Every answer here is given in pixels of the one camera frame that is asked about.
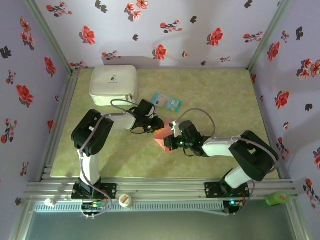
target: table surface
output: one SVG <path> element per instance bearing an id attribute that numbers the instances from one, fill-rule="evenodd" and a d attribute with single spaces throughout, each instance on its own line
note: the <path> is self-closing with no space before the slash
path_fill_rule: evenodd
<path id="1" fill-rule="evenodd" d="M 111 106 L 97 106 L 89 95 L 93 69 L 82 69 L 72 97 L 52 177 L 78 177 L 79 157 L 71 133 L 90 109 L 119 113 Z M 186 110 L 207 111 L 216 123 L 216 137 L 241 135 L 251 130 L 268 143 L 250 73 L 245 69 L 138 69 L 138 103 L 151 100 L 156 92 L 183 101 L 178 113 L 163 107 L 156 112 L 163 120 L 177 120 Z M 213 126 L 203 113 L 191 111 L 182 120 L 191 120 L 204 136 Z M 128 130 L 111 131 L 99 153 L 101 177 L 140 178 L 221 178 L 238 163 L 233 157 L 187 157 L 182 149 L 165 152 L 152 134 L 131 134 Z M 277 172 L 266 176 L 277 179 Z"/>

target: purple wall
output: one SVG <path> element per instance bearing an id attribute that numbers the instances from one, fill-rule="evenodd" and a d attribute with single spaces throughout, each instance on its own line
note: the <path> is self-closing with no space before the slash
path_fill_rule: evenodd
<path id="1" fill-rule="evenodd" d="M 320 2 L 293 1 L 252 71 L 279 152 L 320 235 Z"/>
<path id="2" fill-rule="evenodd" d="M 67 72 L 22 1 L 3 1 L 0 22 L 0 239 L 8 239 L 27 182 L 36 181 Z"/>

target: blue package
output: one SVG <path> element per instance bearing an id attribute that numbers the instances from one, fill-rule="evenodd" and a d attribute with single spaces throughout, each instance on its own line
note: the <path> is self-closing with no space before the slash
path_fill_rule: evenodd
<path id="1" fill-rule="evenodd" d="M 150 102 L 156 106 L 174 111 L 175 113 L 179 111 L 183 103 L 176 98 L 168 97 L 158 92 L 153 96 Z"/>

